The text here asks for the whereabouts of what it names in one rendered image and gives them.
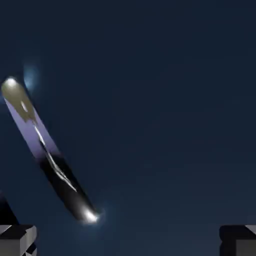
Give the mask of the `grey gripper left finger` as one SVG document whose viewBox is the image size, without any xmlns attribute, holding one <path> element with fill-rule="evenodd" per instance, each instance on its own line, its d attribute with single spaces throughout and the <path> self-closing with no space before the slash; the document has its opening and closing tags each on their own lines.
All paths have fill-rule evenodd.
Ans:
<svg viewBox="0 0 256 256">
<path fill-rule="evenodd" d="M 34 225 L 0 225 L 0 256 L 38 256 Z"/>
</svg>

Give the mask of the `dark blue cabinet door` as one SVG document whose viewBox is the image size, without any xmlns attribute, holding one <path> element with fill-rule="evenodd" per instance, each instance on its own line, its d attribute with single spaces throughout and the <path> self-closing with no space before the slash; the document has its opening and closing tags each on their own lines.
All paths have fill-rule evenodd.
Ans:
<svg viewBox="0 0 256 256">
<path fill-rule="evenodd" d="M 256 0 L 0 0 L 9 76 L 102 213 L 75 220 L 0 96 L 0 190 L 38 256 L 219 256 L 256 224 Z"/>
</svg>

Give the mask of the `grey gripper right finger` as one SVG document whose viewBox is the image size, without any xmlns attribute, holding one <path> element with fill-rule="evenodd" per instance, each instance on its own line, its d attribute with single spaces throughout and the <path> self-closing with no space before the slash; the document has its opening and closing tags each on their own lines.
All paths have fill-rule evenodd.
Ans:
<svg viewBox="0 0 256 256">
<path fill-rule="evenodd" d="M 222 225 L 219 256 L 256 256 L 256 224 Z"/>
</svg>

